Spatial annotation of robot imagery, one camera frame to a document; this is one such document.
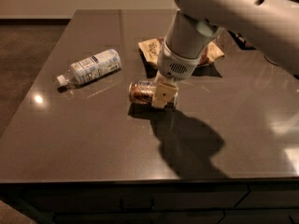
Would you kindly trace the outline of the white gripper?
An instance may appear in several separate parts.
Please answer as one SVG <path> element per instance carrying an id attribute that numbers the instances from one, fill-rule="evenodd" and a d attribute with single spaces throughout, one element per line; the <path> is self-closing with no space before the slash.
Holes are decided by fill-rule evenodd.
<path id="1" fill-rule="evenodd" d="M 169 83 L 161 82 L 164 77 L 182 80 L 190 77 L 199 64 L 200 59 L 184 58 L 175 54 L 166 43 L 163 43 L 158 55 L 157 72 L 154 79 L 155 92 L 152 96 L 151 105 L 155 108 L 175 106 L 177 103 L 178 87 Z"/>

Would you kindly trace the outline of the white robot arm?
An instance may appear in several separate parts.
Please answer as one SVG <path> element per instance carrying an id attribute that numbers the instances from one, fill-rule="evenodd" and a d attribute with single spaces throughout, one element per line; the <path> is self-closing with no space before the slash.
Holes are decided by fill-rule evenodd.
<path id="1" fill-rule="evenodd" d="M 226 29 L 299 75 L 299 6 L 289 0 L 174 0 L 178 10 L 158 57 L 151 105 L 163 108 L 191 76 L 207 44 Z"/>

